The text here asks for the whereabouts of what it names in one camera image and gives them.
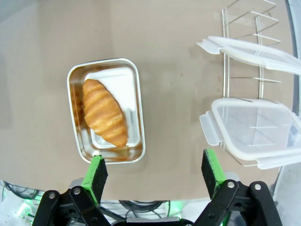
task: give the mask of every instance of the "stainless steel container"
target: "stainless steel container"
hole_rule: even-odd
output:
[[[84,119],[82,85],[86,79],[99,80],[119,102],[127,121],[127,145],[118,148],[96,135]],[[83,160],[101,154],[107,164],[130,163],[145,153],[139,75],[127,59],[110,59],[73,67],[67,79],[71,118],[76,144]]]

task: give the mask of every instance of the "bolt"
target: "bolt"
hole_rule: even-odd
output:
[[[80,193],[80,188],[79,187],[75,188],[74,191],[73,191],[73,193],[74,194],[79,194]]]
[[[261,189],[261,186],[259,184],[255,184],[254,187],[255,187],[256,190],[260,190]]]
[[[229,182],[229,183],[227,184],[227,186],[228,186],[229,188],[234,188],[234,187],[235,187],[235,184],[234,184],[233,182]]]
[[[52,193],[49,194],[49,198],[50,199],[53,199],[54,197],[55,197],[55,193],[54,192],[52,192]]]

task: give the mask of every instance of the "table surface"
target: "table surface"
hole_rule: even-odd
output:
[[[231,0],[28,0],[0,8],[0,178],[32,188],[64,192],[84,177],[73,133],[66,79],[80,63],[127,58],[140,74],[146,154],[137,163],[108,165],[104,199],[169,200],[207,197],[202,152],[210,148],[199,116],[222,97],[222,55],[195,43],[222,36],[221,8]],[[283,1],[269,32],[292,53]],[[250,29],[245,20],[246,30]],[[235,32],[244,31],[243,24]],[[233,73],[258,74],[235,63]],[[281,84],[264,97],[292,105],[293,76],[265,71]],[[257,82],[231,82],[231,95],[257,97]],[[278,169],[239,165],[214,148],[225,171],[242,182],[275,181]]]

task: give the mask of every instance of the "rectangular metal container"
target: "rectangular metal container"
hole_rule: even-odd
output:
[[[128,130],[127,145],[118,148],[90,129],[84,119],[82,86],[86,79],[99,80],[122,108]],[[139,75],[127,59],[101,60],[73,67],[67,79],[71,118],[78,151],[83,160],[101,154],[107,164],[130,163],[145,153]]]

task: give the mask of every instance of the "translucent plastic lid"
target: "translucent plastic lid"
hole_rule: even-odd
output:
[[[217,99],[212,113],[201,115],[200,121],[209,144],[224,141],[242,160],[301,153],[301,122],[280,103]]]
[[[279,49],[218,36],[209,36],[197,44],[211,54],[221,51],[243,63],[301,75],[301,61]]]

